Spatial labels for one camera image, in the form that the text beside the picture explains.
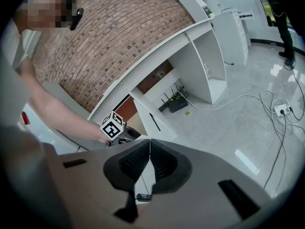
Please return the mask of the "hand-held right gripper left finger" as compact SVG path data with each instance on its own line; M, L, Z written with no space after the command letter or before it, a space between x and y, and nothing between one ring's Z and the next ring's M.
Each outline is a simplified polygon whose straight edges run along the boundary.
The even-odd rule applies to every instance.
M51 175L73 229L135 229L134 186L149 160L150 141L74 154L51 151Z

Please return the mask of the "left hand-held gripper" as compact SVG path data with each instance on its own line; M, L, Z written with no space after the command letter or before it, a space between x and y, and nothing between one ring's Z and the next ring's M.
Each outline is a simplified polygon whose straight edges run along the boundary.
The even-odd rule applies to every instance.
M109 139L107 147L117 145L124 138L129 141L136 140L139 132L132 127L124 128L123 118L116 112L111 111L102 121L100 129Z

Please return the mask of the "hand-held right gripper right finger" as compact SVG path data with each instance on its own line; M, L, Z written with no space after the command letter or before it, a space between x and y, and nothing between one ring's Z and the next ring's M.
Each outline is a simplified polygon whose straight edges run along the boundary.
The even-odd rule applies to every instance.
M151 140L152 200L138 218L145 229L224 229L257 213L270 197L213 154Z

